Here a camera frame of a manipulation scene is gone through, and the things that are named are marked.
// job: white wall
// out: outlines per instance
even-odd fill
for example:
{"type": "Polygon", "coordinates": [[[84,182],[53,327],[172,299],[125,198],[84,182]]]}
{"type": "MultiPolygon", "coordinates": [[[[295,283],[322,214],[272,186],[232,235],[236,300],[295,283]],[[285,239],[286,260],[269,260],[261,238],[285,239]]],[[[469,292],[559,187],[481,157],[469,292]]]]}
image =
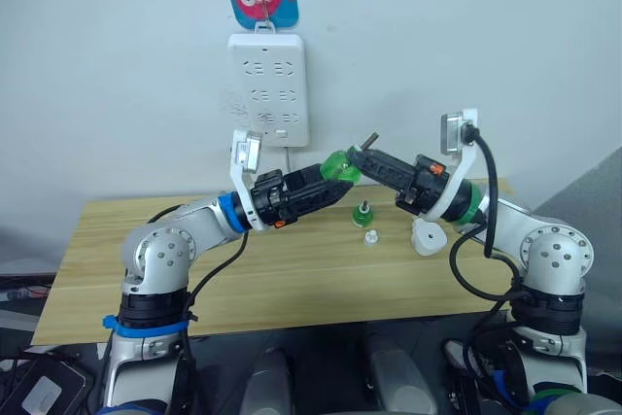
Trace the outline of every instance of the white wall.
{"type": "MultiPolygon", "coordinates": [[[[372,130],[439,156],[439,115],[477,106],[500,174],[538,205],[622,141],[620,0],[298,3],[297,166],[372,130]]],[[[239,30],[228,0],[0,0],[0,272],[55,269],[86,199],[230,188],[239,30]]]]}

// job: white bracket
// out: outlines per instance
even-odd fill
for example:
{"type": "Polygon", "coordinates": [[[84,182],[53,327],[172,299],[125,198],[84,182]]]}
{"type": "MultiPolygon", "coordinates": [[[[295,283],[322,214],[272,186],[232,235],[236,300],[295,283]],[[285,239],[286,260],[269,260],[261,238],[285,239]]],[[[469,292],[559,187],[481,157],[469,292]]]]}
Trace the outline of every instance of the white bracket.
{"type": "Polygon", "coordinates": [[[264,224],[257,214],[250,192],[253,187],[251,174],[255,174],[259,168],[260,153],[260,133],[240,129],[233,130],[229,176],[240,196],[246,219],[251,227],[255,230],[268,230],[269,226],[264,224]]]}
{"type": "Polygon", "coordinates": [[[445,190],[433,207],[420,216],[429,223],[438,220],[447,211],[477,157],[475,145],[462,143],[462,128],[466,123],[477,126],[477,109],[464,109],[460,113],[446,114],[441,119],[441,150],[444,154],[453,155],[458,166],[449,177],[445,190]]]}

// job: screw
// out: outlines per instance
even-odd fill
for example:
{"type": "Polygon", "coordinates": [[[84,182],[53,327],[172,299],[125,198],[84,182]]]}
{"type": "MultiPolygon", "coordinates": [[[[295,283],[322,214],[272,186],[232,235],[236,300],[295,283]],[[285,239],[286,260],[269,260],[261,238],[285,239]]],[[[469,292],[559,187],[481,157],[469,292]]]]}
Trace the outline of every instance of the screw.
{"type": "Polygon", "coordinates": [[[368,150],[369,147],[373,144],[373,142],[378,139],[378,136],[379,136],[378,133],[374,131],[371,135],[369,135],[369,138],[367,138],[365,142],[361,145],[361,149],[368,150]]]}

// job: white cable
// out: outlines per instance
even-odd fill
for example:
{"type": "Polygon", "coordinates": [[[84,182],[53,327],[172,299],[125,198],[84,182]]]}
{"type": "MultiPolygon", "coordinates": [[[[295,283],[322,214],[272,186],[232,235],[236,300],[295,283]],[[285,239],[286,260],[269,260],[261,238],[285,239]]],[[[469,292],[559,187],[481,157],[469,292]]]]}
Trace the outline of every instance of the white cable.
{"type": "Polygon", "coordinates": [[[288,171],[288,174],[292,172],[292,154],[290,153],[290,148],[285,147],[285,167],[288,171]]]}

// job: black device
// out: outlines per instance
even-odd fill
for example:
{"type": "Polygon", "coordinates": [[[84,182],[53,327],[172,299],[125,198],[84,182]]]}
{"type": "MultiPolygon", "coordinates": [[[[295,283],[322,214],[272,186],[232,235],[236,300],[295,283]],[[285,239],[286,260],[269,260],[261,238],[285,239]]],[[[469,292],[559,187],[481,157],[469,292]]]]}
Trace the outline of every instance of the black device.
{"type": "Polygon", "coordinates": [[[72,415],[92,386],[74,364],[41,358],[0,407],[0,415],[72,415]]]}

